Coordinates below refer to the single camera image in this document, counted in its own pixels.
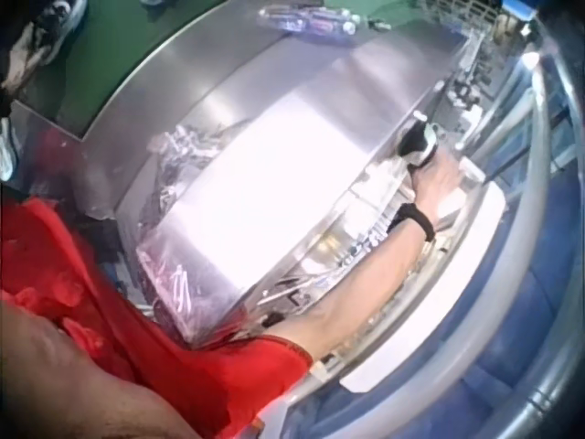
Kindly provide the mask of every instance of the wrist strap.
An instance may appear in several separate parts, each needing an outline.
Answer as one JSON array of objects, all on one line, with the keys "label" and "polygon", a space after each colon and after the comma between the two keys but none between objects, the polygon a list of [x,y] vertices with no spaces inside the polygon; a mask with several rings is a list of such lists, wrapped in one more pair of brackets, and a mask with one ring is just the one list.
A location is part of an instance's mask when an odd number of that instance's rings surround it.
[{"label": "wrist strap", "polygon": [[415,220],[424,230],[425,234],[427,235],[426,242],[433,242],[435,239],[435,229],[432,227],[431,222],[427,218],[427,216],[422,213],[415,204],[403,204],[400,206],[398,212],[396,212],[396,216],[392,223],[388,227],[387,232],[390,233],[396,226],[398,226],[403,220]]}]

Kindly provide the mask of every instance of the plastic wrap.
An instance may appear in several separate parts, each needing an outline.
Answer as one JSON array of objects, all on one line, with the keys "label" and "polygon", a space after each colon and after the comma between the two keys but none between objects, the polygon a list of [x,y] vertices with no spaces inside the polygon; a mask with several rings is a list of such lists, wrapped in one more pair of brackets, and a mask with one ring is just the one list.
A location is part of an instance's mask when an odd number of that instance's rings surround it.
[{"label": "plastic wrap", "polygon": [[201,298],[197,284],[189,279],[189,271],[182,264],[184,258],[164,242],[157,226],[189,185],[248,124],[245,121],[214,133],[179,125],[173,133],[162,134],[149,145],[149,151],[157,157],[157,168],[153,193],[140,214],[138,278],[145,294],[154,295],[164,304],[167,313],[155,313],[164,330],[175,336],[178,329],[188,344],[198,343],[198,329],[208,323],[206,307],[193,306],[191,298]]}]

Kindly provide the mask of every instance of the person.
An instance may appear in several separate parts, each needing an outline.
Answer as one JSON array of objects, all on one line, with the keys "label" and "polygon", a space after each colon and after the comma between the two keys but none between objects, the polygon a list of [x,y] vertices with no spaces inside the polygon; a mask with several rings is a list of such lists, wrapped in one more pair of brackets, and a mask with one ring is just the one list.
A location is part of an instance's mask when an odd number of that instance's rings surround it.
[{"label": "person", "polygon": [[88,0],[3,0],[0,5],[0,181],[16,171],[11,104],[41,66],[53,62],[80,25]]},{"label": "person", "polygon": [[[459,178],[442,150],[412,174],[431,223]],[[390,299],[426,238],[405,219],[306,314],[188,351],[110,286],[46,202],[5,200],[1,413],[29,437],[235,437]]]}]

